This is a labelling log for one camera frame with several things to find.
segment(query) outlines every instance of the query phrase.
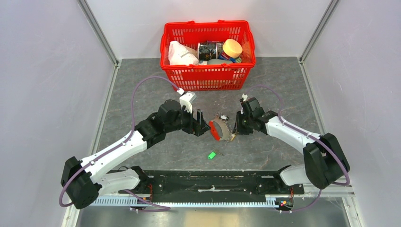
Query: red plastic basket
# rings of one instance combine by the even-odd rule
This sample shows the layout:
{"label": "red plastic basket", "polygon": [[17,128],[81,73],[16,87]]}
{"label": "red plastic basket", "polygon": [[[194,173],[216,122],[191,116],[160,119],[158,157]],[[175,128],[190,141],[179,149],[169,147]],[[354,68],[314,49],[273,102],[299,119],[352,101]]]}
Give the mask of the red plastic basket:
{"label": "red plastic basket", "polygon": [[[170,65],[168,48],[170,41],[195,50],[198,43],[206,41],[237,40],[242,48],[242,63],[222,65]],[[160,67],[173,83],[184,90],[232,90],[241,89],[251,68],[256,64],[255,43],[247,21],[215,23],[167,23],[160,43]]]}

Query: tin can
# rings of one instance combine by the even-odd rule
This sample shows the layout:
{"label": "tin can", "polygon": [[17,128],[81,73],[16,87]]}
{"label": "tin can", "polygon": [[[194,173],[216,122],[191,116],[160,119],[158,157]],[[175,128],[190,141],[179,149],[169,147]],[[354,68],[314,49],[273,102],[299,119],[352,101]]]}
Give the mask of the tin can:
{"label": "tin can", "polygon": [[221,42],[198,43],[199,60],[217,59],[221,52],[223,52],[223,43]]}

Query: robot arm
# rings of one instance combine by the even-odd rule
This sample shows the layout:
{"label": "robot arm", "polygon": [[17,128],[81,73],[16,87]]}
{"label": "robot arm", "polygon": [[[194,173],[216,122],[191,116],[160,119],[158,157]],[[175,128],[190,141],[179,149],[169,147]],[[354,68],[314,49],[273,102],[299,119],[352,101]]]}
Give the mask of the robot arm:
{"label": "robot arm", "polygon": [[253,133],[253,130],[260,131],[286,142],[304,155],[305,164],[290,166],[281,171],[281,180],[286,185],[312,183],[317,188],[324,189],[343,176],[343,172],[334,158],[310,136],[319,138],[328,146],[340,159],[347,172],[349,171],[347,159],[334,135],[312,133],[283,119],[286,124],[306,132],[307,135],[301,134],[284,125],[276,112],[265,112],[256,98],[248,99],[244,95],[240,102],[242,110],[238,111],[236,115],[235,133],[249,135]]}
{"label": "robot arm", "polygon": [[[66,190],[75,207],[82,209],[102,194],[137,187],[142,175],[140,170],[128,169],[110,174],[108,172],[129,157],[161,142],[167,133],[183,130],[188,134],[200,136],[208,131],[210,127],[204,121],[201,110],[197,110],[196,119],[193,117],[192,101],[195,98],[196,95],[193,92],[187,92],[180,97],[180,102],[167,100],[159,107],[158,112],[152,113],[147,119],[135,126],[135,132],[127,142],[124,143],[130,133],[102,151],[80,161],[75,157],[68,159],[61,178],[62,186],[79,169],[90,164],[71,182]],[[113,152],[96,162],[93,161],[99,155],[120,144],[121,146]]]}

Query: yellow roll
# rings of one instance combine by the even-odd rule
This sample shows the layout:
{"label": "yellow roll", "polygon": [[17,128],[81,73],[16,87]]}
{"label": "yellow roll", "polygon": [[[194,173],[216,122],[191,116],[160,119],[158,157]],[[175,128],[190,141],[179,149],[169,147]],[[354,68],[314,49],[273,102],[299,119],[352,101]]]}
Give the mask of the yellow roll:
{"label": "yellow roll", "polygon": [[242,47],[234,39],[227,39],[223,44],[223,51],[232,58],[238,58],[242,53]]}

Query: green small object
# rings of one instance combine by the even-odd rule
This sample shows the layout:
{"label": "green small object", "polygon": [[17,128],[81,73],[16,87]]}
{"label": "green small object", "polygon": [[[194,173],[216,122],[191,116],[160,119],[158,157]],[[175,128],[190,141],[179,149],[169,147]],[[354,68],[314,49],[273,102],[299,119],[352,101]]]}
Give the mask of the green small object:
{"label": "green small object", "polygon": [[210,154],[208,155],[208,159],[213,159],[214,156],[216,156],[216,153],[214,153],[214,152],[212,151],[212,153],[210,153]]}

